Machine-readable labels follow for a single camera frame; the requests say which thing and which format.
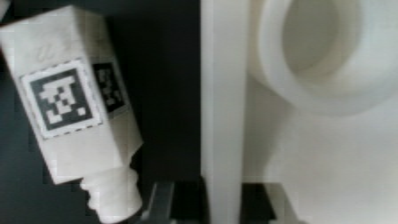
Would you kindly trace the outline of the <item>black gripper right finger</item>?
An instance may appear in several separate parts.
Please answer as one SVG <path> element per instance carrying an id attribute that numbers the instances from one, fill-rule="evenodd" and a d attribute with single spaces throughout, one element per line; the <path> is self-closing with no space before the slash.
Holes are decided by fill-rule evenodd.
<path id="1" fill-rule="evenodd" d="M 242 185 L 240 224 L 308 224 L 279 183 Z"/>

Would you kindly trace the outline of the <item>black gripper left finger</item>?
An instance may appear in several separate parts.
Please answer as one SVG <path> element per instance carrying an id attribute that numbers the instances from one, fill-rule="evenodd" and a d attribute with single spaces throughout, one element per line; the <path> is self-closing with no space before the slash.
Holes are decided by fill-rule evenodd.
<path id="1" fill-rule="evenodd" d="M 203 224 L 203 188 L 198 182 L 157 182 L 137 224 Z"/>

